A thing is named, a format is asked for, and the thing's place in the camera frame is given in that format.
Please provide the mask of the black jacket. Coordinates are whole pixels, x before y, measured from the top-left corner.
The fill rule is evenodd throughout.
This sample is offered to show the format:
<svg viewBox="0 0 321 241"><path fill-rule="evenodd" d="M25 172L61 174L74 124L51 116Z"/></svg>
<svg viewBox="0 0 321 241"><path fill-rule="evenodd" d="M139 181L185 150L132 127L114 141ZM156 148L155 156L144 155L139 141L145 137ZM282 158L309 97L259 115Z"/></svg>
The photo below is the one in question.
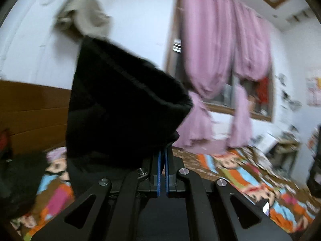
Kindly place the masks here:
<svg viewBox="0 0 321 241"><path fill-rule="evenodd" d="M158 155L192 109L180 82L106 40L85 37L66 130L67 171L80 196L99 179L119 180Z"/></svg>

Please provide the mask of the left pink curtain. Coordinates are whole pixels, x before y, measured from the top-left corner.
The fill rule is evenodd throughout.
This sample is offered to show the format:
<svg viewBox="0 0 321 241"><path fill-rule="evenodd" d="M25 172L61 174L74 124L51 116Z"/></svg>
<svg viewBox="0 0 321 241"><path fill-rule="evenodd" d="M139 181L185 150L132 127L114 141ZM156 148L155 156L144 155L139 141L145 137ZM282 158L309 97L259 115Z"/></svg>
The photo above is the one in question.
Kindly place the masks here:
<svg viewBox="0 0 321 241"><path fill-rule="evenodd" d="M192 86L193 107L178 128L175 147L186 149L212 139L213 122L204 100L215 98L231 70L233 0L182 0L183 66Z"/></svg>

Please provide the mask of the dark clothes pile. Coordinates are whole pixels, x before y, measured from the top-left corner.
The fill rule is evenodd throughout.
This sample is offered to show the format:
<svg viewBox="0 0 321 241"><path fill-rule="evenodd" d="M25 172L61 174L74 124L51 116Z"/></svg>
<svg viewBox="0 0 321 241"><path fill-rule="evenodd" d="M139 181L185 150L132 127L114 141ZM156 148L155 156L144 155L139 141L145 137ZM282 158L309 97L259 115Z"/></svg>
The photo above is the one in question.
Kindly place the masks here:
<svg viewBox="0 0 321 241"><path fill-rule="evenodd" d="M1 131L1 220L18 218L31 210L47 167L44 152L14 155L9 130Z"/></svg>

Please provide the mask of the red hanging tassel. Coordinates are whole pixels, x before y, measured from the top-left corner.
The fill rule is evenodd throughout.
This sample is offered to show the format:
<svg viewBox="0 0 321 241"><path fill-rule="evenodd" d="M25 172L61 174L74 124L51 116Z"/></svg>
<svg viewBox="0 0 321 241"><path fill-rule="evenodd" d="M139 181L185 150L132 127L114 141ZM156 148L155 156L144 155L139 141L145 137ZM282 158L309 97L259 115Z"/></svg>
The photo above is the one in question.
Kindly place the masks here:
<svg viewBox="0 0 321 241"><path fill-rule="evenodd" d="M257 97L260 104L268 104L269 102L269 78L264 77L264 79L258 82L257 86Z"/></svg>

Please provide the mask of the wooden framed window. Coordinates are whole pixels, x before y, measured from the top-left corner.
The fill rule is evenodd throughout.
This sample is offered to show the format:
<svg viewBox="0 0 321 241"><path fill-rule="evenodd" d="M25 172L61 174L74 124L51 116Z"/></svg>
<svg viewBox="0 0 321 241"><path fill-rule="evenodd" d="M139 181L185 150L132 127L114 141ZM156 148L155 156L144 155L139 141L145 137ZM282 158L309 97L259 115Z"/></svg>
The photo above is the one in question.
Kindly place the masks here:
<svg viewBox="0 0 321 241"><path fill-rule="evenodd" d="M171 32L169 38L169 49L166 59L166 73L173 77L177 77L179 70L182 67L181 55L181 23L182 23L182 8L181 0L175 0L173 20L171 24ZM250 101L250 117L255 120L271 122L273 113L273 82L271 81L271 73L269 78L269 102L268 104L260 104L257 97L258 83L245 81L243 85L248 92L248 100ZM234 93L229 93L226 98L224 94L218 95L214 100L204 100L203 103L209 111L214 113L223 113L232 115L234 110Z"/></svg>

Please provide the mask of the right pink curtain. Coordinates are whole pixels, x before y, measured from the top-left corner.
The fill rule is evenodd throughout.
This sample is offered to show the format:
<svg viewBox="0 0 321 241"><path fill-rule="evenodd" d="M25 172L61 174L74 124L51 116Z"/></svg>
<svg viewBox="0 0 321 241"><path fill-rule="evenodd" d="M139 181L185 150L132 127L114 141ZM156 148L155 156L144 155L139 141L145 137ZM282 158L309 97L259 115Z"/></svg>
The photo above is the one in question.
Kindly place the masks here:
<svg viewBox="0 0 321 241"><path fill-rule="evenodd" d="M243 84L262 80L271 67L270 24L244 3L234 0L235 63L233 72L239 83L235 88L235 114L228 146L242 147L252 137L250 101Z"/></svg>

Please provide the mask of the wooden headboard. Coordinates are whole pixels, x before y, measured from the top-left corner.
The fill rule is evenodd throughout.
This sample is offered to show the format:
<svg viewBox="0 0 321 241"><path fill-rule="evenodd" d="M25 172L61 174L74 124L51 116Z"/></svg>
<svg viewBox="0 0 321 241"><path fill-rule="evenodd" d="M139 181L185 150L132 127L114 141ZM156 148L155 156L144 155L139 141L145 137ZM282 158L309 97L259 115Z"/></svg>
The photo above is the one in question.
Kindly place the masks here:
<svg viewBox="0 0 321 241"><path fill-rule="evenodd" d="M71 91L1 80L1 130L14 154L65 146Z"/></svg>

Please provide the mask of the wooden side shelf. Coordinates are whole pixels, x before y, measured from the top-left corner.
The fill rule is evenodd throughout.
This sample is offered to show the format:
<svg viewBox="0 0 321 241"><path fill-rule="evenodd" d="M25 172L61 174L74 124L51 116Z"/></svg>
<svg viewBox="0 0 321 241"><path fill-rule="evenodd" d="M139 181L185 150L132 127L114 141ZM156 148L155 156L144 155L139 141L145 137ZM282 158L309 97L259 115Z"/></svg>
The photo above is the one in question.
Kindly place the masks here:
<svg viewBox="0 0 321 241"><path fill-rule="evenodd" d="M268 153L273 169L283 171L290 176L296 162L301 142L296 139L278 138L277 143Z"/></svg>

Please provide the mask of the brown cartoon bedspread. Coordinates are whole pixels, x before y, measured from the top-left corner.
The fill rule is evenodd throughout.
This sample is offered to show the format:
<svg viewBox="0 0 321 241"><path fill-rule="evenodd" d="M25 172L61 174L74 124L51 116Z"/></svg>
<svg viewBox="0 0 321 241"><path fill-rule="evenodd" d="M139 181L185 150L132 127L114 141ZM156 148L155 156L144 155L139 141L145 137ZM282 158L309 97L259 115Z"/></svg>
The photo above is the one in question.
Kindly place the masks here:
<svg viewBox="0 0 321 241"><path fill-rule="evenodd" d="M320 201L307 189L278 176L260 165L260 155L250 147L230 149L222 154L193 154L174 149L185 167L196 171L203 179L224 178L254 203L269 200L272 221L289 234L305 231L320 211ZM13 219L12 226L23 238L32 236L53 217L74 201L66 171L66 148L47 153L49 166L36 184L35 205L22 217Z"/></svg>

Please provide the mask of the pink curtain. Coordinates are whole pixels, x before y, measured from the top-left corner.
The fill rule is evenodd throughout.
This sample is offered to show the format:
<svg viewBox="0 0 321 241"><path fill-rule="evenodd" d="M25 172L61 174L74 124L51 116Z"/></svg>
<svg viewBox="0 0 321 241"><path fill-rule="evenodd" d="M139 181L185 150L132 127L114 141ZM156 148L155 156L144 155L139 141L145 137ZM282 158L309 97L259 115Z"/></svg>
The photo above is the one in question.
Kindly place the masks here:
<svg viewBox="0 0 321 241"><path fill-rule="evenodd" d="M235 63L233 72L239 83L235 88L235 114L228 146L242 147L252 137L250 101L243 84L262 80L271 67L270 24L244 3L234 0Z"/></svg>
<svg viewBox="0 0 321 241"><path fill-rule="evenodd" d="M213 122L204 100L215 98L231 70L233 0L182 0L183 66L192 86L193 107L178 128L175 147L186 149L212 139Z"/></svg>

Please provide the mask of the beige cloth on wall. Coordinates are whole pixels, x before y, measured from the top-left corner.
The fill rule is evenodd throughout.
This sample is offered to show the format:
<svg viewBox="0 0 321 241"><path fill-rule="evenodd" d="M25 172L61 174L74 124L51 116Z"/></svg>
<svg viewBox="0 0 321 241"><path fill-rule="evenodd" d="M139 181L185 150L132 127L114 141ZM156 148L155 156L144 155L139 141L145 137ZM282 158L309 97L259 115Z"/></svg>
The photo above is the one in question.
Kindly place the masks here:
<svg viewBox="0 0 321 241"><path fill-rule="evenodd" d="M98 0L66 0L56 14L56 26L60 30L74 30L92 38L106 38L111 23L112 18L104 13Z"/></svg>

